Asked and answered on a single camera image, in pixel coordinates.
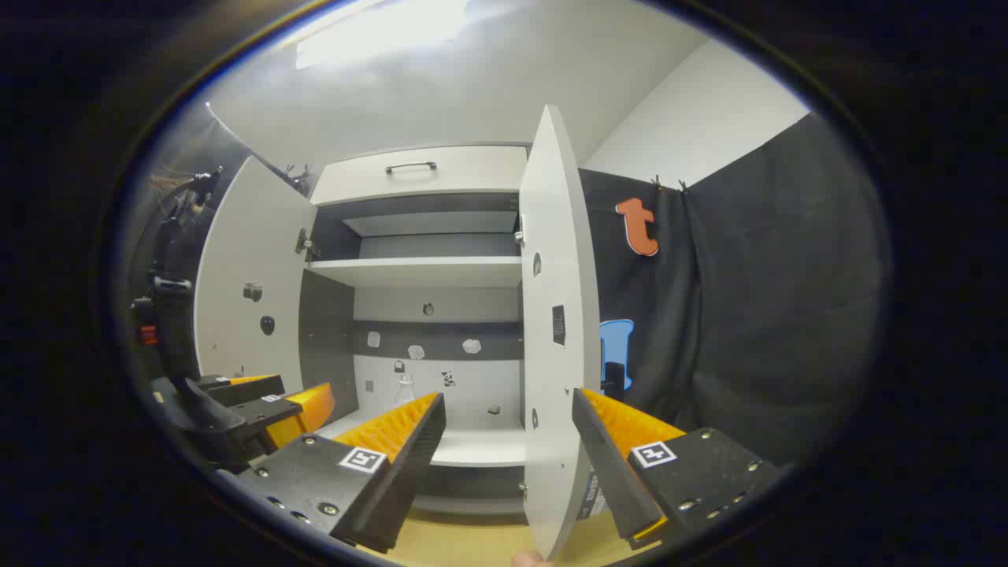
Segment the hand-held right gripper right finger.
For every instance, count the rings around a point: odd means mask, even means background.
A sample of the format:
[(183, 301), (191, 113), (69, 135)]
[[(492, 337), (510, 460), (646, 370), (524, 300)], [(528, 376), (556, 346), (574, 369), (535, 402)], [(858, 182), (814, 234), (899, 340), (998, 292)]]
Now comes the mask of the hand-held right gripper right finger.
[(701, 539), (780, 480), (770, 460), (716, 428), (687, 433), (598, 392), (575, 391), (572, 420), (617, 534), (634, 549)]

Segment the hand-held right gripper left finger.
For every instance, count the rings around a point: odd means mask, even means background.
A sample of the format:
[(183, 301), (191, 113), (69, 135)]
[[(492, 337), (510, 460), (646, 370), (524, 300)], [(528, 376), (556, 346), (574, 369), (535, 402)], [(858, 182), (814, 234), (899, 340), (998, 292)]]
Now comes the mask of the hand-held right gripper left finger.
[(292, 523), (384, 553), (397, 543), (446, 426), (444, 396), (432, 392), (335, 438), (299, 435), (235, 484)]

